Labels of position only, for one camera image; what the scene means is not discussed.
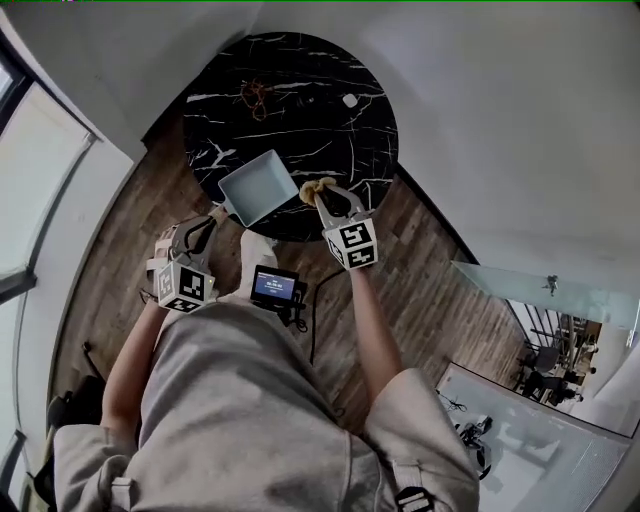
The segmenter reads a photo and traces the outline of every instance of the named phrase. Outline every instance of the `round table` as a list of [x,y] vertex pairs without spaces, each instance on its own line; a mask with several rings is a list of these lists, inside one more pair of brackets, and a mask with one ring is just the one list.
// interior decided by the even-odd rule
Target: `round table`
[[[222,177],[275,149],[298,187],[331,176],[373,211],[398,160],[393,110],[373,75],[342,48],[292,32],[248,36],[216,55],[187,91],[184,144],[214,203],[224,201]],[[298,197],[250,229],[322,238],[317,210]]]

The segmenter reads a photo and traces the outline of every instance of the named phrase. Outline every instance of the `wooden floor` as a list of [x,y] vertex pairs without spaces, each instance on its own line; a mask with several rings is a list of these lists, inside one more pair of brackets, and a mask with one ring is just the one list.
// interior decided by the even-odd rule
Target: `wooden floor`
[[[154,132],[149,153],[115,202],[79,279],[58,347],[56,394],[87,373],[84,341],[95,347],[96,364],[108,374],[142,310],[138,289],[146,284],[144,262],[157,235],[210,209],[186,163],[180,113],[165,115]],[[406,364],[424,368],[434,384],[451,360],[509,385],[523,334],[503,301],[487,297],[452,267],[450,260],[464,256],[443,226],[398,178],[373,218],[380,251],[373,279]],[[211,266],[223,294],[240,280],[241,234],[235,223],[225,223],[214,249]],[[339,268],[324,242],[283,243],[276,254],[281,268],[309,283],[309,305],[315,284]],[[310,326],[309,310],[306,319]],[[310,332],[292,332],[308,353]],[[346,411],[343,425],[357,431],[366,401],[346,274],[321,291],[315,366],[330,399]]]

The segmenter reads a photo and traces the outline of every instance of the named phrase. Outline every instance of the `small screen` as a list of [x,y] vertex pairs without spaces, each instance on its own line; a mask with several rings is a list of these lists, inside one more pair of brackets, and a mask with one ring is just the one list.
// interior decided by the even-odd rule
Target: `small screen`
[[256,276],[255,292],[276,299],[290,300],[293,298],[293,288],[296,280],[292,277],[282,277],[266,272],[258,272]]

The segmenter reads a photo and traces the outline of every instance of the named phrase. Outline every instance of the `light blue container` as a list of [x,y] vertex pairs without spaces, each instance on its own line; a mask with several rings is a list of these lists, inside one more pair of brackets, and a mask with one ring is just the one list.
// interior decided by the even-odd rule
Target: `light blue container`
[[275,150],[267,151],[218,182],[223,206],[249,227],[298,195],[298,187]]

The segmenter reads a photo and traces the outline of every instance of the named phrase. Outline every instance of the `sponge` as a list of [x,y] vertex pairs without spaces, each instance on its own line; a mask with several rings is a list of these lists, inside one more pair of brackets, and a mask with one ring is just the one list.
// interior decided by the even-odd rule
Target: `sponge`
[[333,178],[320,178],[319,180],[312,180],[303,183],[302,187],[300,187],[300,199],[303,203],[308,204],[309,206],[313,206],[315,208],[316,194],[319,194],[324,190],[326,185],[335,185],[336,180]]

